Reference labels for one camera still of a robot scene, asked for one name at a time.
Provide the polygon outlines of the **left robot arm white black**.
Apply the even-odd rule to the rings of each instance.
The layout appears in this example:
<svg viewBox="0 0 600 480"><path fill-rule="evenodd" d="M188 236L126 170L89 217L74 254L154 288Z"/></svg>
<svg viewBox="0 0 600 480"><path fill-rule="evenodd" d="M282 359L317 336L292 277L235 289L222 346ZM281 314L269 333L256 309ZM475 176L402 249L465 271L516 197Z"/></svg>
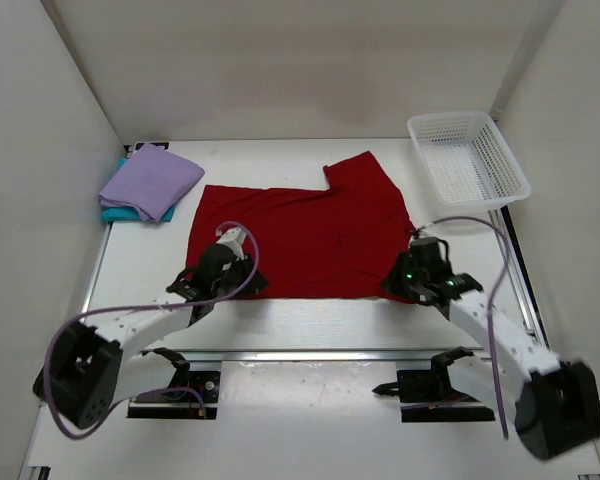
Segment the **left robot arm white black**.
<svg viewBox="0 0 600 480"><path fill-rule="evenodd" d="M144 305L106 307L109 320L91 312L68 320L53 336L33 393L59 428L71 423L82 439L120 402L142 395L178 400L191 393L185 357L161 345L207 316L220 302L255 295L268 282L259 271L260 250L219 240L197 265L179 272L165 292Z"/></svg>

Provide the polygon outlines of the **teal t shirt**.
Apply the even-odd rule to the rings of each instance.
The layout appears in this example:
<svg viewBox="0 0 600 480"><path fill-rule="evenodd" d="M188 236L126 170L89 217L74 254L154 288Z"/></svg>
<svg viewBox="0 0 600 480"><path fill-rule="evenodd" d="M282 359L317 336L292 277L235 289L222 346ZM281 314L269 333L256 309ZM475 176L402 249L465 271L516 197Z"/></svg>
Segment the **teal t shirt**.
<svg viewBox="0 0 600 480"><path fill-rule="evenodd" d="M106 222L170 222L179 192L177 169L152 158L121 159L98 194Z"/></svg>

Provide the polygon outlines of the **lavender t shirt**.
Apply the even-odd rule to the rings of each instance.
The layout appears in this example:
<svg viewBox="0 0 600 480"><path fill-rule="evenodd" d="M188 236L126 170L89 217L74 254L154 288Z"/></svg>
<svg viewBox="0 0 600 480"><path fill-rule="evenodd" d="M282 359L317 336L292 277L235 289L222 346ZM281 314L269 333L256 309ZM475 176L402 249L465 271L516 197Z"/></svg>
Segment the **lavender t shirt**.
<svg viewBox="0 0 600 480"><path fill-rule="evenodd" d="M102 207L128 207L142 221L160 221L205 175L186 158L145 143L116 171L99 192Z"/></svg>

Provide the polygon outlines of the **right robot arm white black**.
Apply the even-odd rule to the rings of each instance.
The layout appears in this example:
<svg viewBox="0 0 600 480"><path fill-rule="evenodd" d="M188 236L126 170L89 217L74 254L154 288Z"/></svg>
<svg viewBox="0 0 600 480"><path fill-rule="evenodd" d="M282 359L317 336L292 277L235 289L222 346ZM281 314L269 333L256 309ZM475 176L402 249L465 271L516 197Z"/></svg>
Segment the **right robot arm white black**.
<svg viewBox="0 0 600 480"><path fill-rule="evenodd" d="M465 394L513 425L526 450L550 460L600 439L600 399L593 371L536 344L497 311L482 285L452 270L446 241L425 237L400 253L384 289L434 307L489 353L484 361L456 347L430 360L428 390L440 399Z"/></svg>

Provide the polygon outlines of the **red t shirt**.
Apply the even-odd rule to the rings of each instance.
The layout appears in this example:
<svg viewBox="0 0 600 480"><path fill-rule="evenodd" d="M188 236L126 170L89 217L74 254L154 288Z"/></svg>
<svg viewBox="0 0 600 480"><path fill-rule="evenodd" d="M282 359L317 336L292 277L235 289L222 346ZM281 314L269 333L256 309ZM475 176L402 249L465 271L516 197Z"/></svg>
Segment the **red t shirt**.
<svg viewBox="0 0 600 480"><path fill-rule="evenodd" d="M386 297L383 280L414 229L400 190L371 152L323 169L326 190L208 185L189 234L196 265L216 228L236 221L254 235L262 299Z"/></svg>

